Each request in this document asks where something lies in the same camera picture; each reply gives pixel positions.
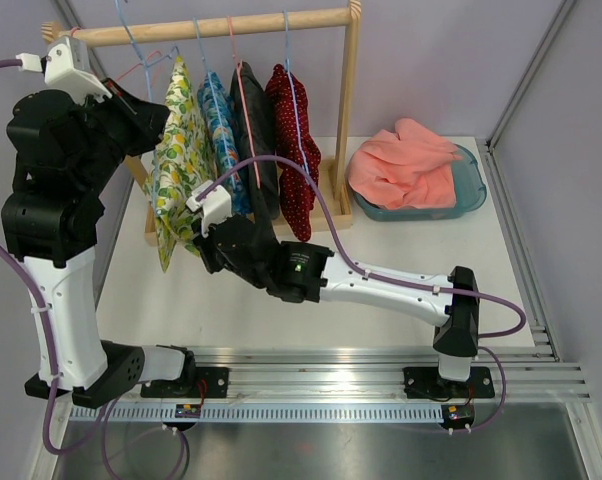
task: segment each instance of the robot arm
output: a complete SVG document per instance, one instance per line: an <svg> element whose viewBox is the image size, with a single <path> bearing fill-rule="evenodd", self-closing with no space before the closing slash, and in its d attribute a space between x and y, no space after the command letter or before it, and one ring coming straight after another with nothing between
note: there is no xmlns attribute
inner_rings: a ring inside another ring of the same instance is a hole
<svg viewBox="0 0 602 480"><path fill-rule="evenodd" d="M58 357L59 391L97 408L139 382L165 380L188 391L196 381L192 352L120 345L99 338L92 289L99 194L126 155L151 151L169 111L138 100L114 81L99 82L85 45L64 37L50 45L45 81L58 90L28 95L14 107L7 133L17 150L13 194L1 212L8 251L40 286ZM436 327L443 379L464 382L477 353L478 300L411 290L361 276L326 247L279 242L255 193L255 222L232 216L230 196L215 189L188 207L196 212L194 244L206 269L223 269L286 302L346 301L389 308ZM471 270L418 275L361 264L396 279L476 290ZM26 393L48 398L53 378L40 310L33 299L41 359Z"/></svg>
<svg viewBox="0 0 602 480"><path fill-rule="evenodd" d="M17 150L16 171L1 218L8 251L48 305L59 389L72 391L75 404L96 408L141 381L188 382L194 360L176 348L99 338L92 285L96 222L104 211L99 194L126 155L154 149L169 111L112 80L98 81L86 62L85 44L59 39L46 57L45 81L53 89L15 105L7 134ZM48 398L50 346L32 304L41 357L26 393Z"/></svg>
<svg viewBox="0 0 602 480"><path fill-rule="evenodd" d="M478 353L479 301L439 292L442 288L477 291L472 270L456 267L450 275L421 275L355 262L365 272L434 287L415 290L359 275L339 253L300 242L279 243L259 194L253 195L255 222L231 215L230 195L221 187L197 201L212 182L192 192L187 206L196 215L194 244L210 273L230 270L285 302L343 301L386 308L435 327L439 375L465 382Z"/></svg>

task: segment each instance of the yellow lemon print cloth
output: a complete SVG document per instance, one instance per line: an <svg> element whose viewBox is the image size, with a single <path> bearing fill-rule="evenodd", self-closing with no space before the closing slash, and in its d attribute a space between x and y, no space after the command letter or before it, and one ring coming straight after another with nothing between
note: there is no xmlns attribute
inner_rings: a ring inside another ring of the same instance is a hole
<svg viewBox="0 0 602 480"><path fill-rule="evenodd" d="M163 140L156 150L159 170L154 212L159 261L164 272L177 243L198 254L192 244L194 215L185 202L194 188L216 178L212 145L197 104L196 91L192 90L188 69L181 57L174 63L165 104L170 109L170 116ZM152 196L153 178L150 173L144 186L148 198Z"/></svg>

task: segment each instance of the black mounting plate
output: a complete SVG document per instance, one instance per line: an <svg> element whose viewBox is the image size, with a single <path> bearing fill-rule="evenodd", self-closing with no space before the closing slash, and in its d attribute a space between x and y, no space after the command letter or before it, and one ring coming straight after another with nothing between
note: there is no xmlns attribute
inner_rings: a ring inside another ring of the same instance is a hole
<svg viewBox="0 0 602 480"><path fill-rule="evenodd" d="M227 398L230 369L226 367L197 367L195 380L189 390L183 391L182 385L174 382L155 380L150 386L141 387L143 398L199 398L197 383L205 380L208 390L205 398Z"/></svg>
<svg viewBox="0 0 602 480"><path fill-rule="evenodd" d="M488 367L471 367L467 382L442 380L438 367L406 367L403 369L405 393L410 399L446 402L451 398L494 398L494 385Z"/></svg>

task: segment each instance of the wooden clothes rack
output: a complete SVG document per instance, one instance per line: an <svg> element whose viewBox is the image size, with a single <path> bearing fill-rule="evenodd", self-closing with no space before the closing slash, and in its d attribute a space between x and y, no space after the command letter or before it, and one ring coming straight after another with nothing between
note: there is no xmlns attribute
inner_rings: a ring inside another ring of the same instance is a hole
<svg viewBox="0 0 602 480"><path fill-rule="evenodd" d="M330 214L337 229L349 228L352 225L350 200L345 187L345 154L348 141L348 126L352 106L352 92L356 71L357 48L359 42L359 24L361 22L360 0L348 0L344 8L323 10L307 10L288 13L289 30L305 30L327 27L345 27L343 49L343 67L341 71L341 92L339 100L339 121L337 125L337 144L334 157L321 160L319 171L319 188L326 200ZM225 18L202 19L198 21L200 37L229 36L228 22ZM247 35L252 33L268 33L285 31L283 13L265 15L248 15L232 17L233 33ZM196 32L191 20L184 22L154 23L148 25L130 25L130 32L138 43L166 42L196 39ZM59 23L44 23L41 27L43 39L51 43L64 35L73 36L88 47L108 47L113 45L129 45L130 37L123 27L91 28L71 32L63 30ZM125 159L132 176L139 187L143 186L148 172L141 164L139 157ZM310 214L312 231L328 230L327 221L318 205ZM277 233L290 233L283 216L275 222ZM145 238L151 245L156 245L154 214L148 207L145 225Z"/></svg>

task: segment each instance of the pink cloth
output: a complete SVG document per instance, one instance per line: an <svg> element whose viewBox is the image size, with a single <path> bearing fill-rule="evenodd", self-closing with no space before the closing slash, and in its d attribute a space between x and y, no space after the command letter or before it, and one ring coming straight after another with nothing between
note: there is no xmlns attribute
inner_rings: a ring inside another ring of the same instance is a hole
<svg viewBox="0 0 602 480"><path fill-rule="evenodd" d="M453 207L450 164L461 160L457 147L409 118L394 127L396 133L381 130L352 156L352 189L389 210Z"/></svg>

